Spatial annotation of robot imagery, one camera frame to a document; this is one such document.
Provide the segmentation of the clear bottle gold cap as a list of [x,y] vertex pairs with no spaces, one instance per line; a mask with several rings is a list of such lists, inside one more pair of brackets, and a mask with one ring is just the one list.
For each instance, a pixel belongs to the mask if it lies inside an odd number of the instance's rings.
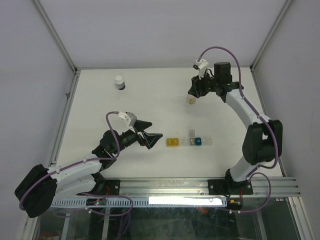
[[187,95],[186,95],[186,102],[187,102],[189,105],[195,104],[196,101],[197,101],[197,98],[194,97],[193,95],[191,95],[191,94],[187,94]]

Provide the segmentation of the weekly pill organizer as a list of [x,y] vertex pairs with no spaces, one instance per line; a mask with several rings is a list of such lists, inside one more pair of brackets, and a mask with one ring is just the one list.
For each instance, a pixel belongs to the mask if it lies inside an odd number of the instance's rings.
[[186,137],[167,137],[165,145],[169,148],[209,147],[213,145],[213,138],[207,135],[197,135],[194,129],[190,129]]

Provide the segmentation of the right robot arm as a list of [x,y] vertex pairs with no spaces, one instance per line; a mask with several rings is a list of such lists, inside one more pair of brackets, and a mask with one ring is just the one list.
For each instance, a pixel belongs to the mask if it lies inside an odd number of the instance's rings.
[[215,63],[213,70],[210,70],[209,63],[201,59],[195,62],[193,68],[198,74],[191,79],[188,95],[198,99],[208,93],[216,93],[233,109],[246,128],[242,157],[226,171],[222,184],[214,187],[222,194],[234,194],[249,184],[257,169],[277,161],[282,153],[283,125],[279,120],[271,120],[259,113],[250,103],[241,82],[233,81],[229,62]]

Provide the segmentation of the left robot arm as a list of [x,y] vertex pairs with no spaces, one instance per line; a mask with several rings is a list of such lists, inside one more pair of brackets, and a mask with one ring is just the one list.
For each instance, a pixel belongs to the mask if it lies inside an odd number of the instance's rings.
[[35,165],[14,191],[19,208],[30,218],[35,218],[53,203],[72,195],[100,195],[105,188],[101,172],[117,161],[121,151],[135,143],[150,150],[163,137],[161,133],[146,132],[151,126],[151,122],[137,120],[122,133],[110,128],[87,157],[69,165]]

